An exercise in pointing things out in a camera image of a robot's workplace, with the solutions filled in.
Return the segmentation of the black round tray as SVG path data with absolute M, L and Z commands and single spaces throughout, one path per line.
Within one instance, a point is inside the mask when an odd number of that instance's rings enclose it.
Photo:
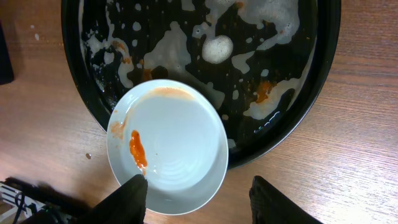
M 217 110 L 235 168 L 309 112 L 335 55 L 341 2 L 67 0 L 61 17 L 73 81 L 101 128 L 131 88 L 179 81 Z

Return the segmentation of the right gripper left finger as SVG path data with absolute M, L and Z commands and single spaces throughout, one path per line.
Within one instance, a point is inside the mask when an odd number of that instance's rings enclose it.
M 147 190 L 148 181 L 142 174 L 137 174 L 75 223 L 144 223 Z

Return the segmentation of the light blue plate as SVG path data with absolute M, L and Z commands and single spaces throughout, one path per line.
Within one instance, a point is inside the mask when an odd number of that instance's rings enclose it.
M 106 145 L 117 182 L 145 178 L 146 207 L 163 215 L 206 205 L 228 168 L 228 140 L 218 113 L 196 89 L 173 80 L 130 89 L 110 116 Z

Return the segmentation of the black rectangular tray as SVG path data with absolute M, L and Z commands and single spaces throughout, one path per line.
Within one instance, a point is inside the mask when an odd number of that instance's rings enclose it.
M 4 37 L 2 26 L 0 26 L 0 85 L 5 85 L 14 80 L 14 72 L 9 52 Z

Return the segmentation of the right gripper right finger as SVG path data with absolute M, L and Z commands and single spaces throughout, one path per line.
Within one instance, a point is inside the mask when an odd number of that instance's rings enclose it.
M 322 224 L 260 175 L 249 191 L 253 224 Z

